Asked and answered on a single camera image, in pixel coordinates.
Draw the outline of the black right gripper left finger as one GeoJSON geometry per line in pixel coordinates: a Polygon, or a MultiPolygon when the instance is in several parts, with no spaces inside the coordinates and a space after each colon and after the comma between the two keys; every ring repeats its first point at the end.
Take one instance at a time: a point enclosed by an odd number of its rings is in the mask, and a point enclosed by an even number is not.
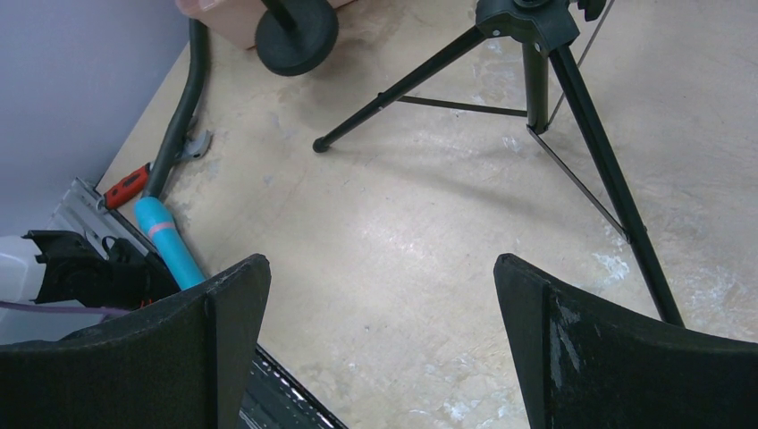
{"type": "Polygon", "coordinates": [[[271,280],[255,254],[59,341],[4,345],[2,427],[235,427],[271,280]]]}

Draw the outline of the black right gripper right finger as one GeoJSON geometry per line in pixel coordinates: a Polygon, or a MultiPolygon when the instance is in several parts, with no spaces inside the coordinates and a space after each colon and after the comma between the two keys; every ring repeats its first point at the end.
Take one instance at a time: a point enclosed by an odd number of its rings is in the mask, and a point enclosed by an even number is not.
{"type": "Polygon", "coordinates": [[[756,427],[755,343],[638,314],[512,254],[493,277],[532,427],[756,427]]]}

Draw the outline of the black folding music stand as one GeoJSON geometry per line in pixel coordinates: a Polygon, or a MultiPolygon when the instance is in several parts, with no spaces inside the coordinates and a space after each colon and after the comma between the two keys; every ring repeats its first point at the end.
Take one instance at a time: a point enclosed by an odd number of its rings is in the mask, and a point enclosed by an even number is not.
{"type": "Polygon", "coordinates": [[[567,1],[479,1],[476,3],[476,21],[473,27],[403,79],[379,93],[374,100],[329,133],[316,139],[313,149],[317,153],[327,151],[335,141],[394,102],[524,117],[527,131],[532,138],[630,245],[661,320],[668,324],[683,326],[683,319],[661,263],[602,126],[579,64],[570,49],[579,34],[580,31],[569,11],[567,1]],[[412,89],[481,45],[485,40],[495,38],[512,38],[522,46],[526,85],[525,109],[467,105],[413,97],[409,94],[412,89]],[[550,72],[555,72],[558,78],[563,91],[561,97],[568,102],[593,158],[596,170],[614,208],[612,212],[608,211],[541,137],[549,129],[554,118],[548,106],[550,72]]]}

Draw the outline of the black microphone desk stand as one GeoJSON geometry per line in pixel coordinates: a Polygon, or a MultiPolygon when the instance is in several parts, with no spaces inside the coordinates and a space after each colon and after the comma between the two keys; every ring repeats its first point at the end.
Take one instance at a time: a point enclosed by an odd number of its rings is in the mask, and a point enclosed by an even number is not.
{"type": "Polygon", "coordinates": [[[308,73],[332,52],[339,33],[336,11],[326,1],[265,1],[255,34],[266,69],[293,77],[308,73]]]}

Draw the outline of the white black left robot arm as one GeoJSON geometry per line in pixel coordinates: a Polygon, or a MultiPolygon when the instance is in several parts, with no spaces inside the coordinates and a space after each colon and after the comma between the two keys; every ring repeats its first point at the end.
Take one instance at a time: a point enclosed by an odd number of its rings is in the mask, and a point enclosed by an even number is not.
{"type": "Polygon", "coordinates": [[[134,310],[180,291],[154,252],[108,236],[96,248],[74,231],[1,238],[1,300],[35,305],[76,300],[84,307],[134,310]]]}

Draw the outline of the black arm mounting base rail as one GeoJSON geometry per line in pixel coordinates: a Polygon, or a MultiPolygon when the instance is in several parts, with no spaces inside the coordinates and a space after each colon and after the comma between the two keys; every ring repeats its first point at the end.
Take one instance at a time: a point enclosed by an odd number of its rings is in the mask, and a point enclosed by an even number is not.
{"type": "Polygon", "coordinates": [[[239,428],[347,426],[261,346],[257,346],[242,396],[239,428]]]}

